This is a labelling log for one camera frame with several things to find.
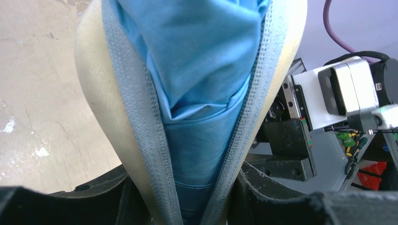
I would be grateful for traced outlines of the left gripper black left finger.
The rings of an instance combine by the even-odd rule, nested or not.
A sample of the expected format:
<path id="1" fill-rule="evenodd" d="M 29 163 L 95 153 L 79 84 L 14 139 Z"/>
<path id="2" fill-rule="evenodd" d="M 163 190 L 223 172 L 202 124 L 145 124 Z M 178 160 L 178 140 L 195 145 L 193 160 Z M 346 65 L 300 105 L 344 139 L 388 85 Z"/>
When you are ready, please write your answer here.
<path id="1" fill-rule="evenodd" d="M 77 186 L 43 194 L 24 187 L 1 187 L 2 225 L 150 225 L 150 213 L 125 168 Z"/>

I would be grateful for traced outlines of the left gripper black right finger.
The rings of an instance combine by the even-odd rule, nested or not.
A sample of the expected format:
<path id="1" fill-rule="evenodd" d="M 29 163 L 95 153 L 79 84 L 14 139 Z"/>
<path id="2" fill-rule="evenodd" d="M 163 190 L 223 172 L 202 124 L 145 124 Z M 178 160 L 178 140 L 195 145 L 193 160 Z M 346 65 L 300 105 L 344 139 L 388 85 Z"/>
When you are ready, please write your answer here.
<path id="1" fill-rule="evenodd" d="M 233 186 L 230 225 L 396 225 L 398 194 L 290 189 L 244 162 Z"/>

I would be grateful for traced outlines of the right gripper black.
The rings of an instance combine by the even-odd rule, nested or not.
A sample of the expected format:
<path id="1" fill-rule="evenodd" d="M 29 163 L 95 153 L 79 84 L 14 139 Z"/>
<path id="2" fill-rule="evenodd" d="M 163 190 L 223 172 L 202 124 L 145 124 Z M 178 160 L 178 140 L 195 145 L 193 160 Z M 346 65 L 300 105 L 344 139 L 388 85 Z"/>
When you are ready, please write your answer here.
<path id="1" fill-rule="evenodd" d="M 303 88 L 293 80 L 303 72 L 302 59 L 294 59 L 252 144 L 270 145 L 270 155 L 249 161 L 270 177 L 307 181 L 317 175 L 311 151 L 313 126 Z"/>

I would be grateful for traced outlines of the white glasses case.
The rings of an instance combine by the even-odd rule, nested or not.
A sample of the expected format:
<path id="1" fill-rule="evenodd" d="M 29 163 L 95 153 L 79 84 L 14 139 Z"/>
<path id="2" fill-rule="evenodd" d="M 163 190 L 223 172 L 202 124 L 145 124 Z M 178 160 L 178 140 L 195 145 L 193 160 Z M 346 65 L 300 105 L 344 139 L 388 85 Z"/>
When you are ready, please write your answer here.
<path id="1" fill-rule="evenodd" d="M 154 82 L 111 0 L 93 0 L 76 37 L 85 98 L 158 225 L 184 225 Z M 232 186 L 303 36 L 305 0 L 269 0 L 248 90 L 199 225 L 227 222 Z"/>

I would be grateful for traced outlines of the light blue folding umbrella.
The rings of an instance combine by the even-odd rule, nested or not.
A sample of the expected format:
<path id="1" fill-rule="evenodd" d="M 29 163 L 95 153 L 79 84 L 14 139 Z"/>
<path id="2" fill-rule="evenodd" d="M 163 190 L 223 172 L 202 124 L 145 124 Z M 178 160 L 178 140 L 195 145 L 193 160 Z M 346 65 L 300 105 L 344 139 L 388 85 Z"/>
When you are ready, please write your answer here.
<path id="1" fill-rule="evenodd" d="M 182 220 L 197 225 L 248 90 L 268 0 L 112 0 L 158 95 Z"/>

